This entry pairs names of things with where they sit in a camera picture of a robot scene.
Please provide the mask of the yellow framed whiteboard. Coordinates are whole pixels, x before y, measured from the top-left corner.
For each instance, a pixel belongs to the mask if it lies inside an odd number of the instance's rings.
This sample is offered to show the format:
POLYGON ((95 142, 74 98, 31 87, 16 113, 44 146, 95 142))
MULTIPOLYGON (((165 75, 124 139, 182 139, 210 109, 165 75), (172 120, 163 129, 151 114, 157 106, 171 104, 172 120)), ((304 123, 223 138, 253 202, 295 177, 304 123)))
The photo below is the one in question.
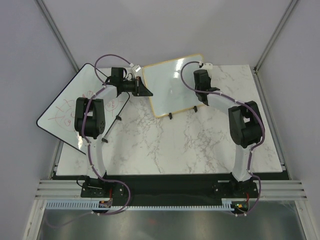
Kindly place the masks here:
POLYGON ((192 61, 203 62, 204 56, 200 53, 192 54, 142 68, 145 86, 153 93, 149 101, 156 118, 203 105, 196 93, 184 85, 187 83, 190 87, 195 87, 194 71, 199 69, 199 65, 192 63, 183 67, 192 61))

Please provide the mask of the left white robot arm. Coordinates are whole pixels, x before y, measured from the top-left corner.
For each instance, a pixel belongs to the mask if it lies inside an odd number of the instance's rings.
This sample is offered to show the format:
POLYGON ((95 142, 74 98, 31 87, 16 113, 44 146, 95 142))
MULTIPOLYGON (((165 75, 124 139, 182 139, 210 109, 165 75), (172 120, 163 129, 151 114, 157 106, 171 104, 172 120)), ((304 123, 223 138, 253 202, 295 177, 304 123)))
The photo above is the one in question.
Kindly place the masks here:
POLYGON ((102 137, 106 128, 105 103, 109 103, 122 93, 134 97, 152 97, 153 93, 143 84, 139 75, 133 74, 130 80, 124 76, 123 67, 113 67, 111 75, 102 81, 102 87, 90 98, 79 97, 75 104, 74 129, 79 133, 86 148, 88 176, 97 178, 92 191, 98 197, 109 193, 106 182, 107 170, 103 162, 102 137))

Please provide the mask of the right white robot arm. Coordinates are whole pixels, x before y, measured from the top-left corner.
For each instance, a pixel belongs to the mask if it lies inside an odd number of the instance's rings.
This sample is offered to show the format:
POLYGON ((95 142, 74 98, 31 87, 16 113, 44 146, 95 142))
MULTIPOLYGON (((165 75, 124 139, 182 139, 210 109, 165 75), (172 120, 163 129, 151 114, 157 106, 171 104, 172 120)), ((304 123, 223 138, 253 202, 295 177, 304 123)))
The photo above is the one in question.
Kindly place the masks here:
POLYGON ((245 181, 260 178, 251 171, 253 150, 265 140, 265 127, 258 104, 251 100, 241 102, 211 87, 211 78, 207 70, 193 73, 195 94, 206 106, 216 108, 228 116, 228 125, 235 150, 235 162, 232 176, 235 181, 228 185, 229 193, 241 197, 247 191, 245 181))

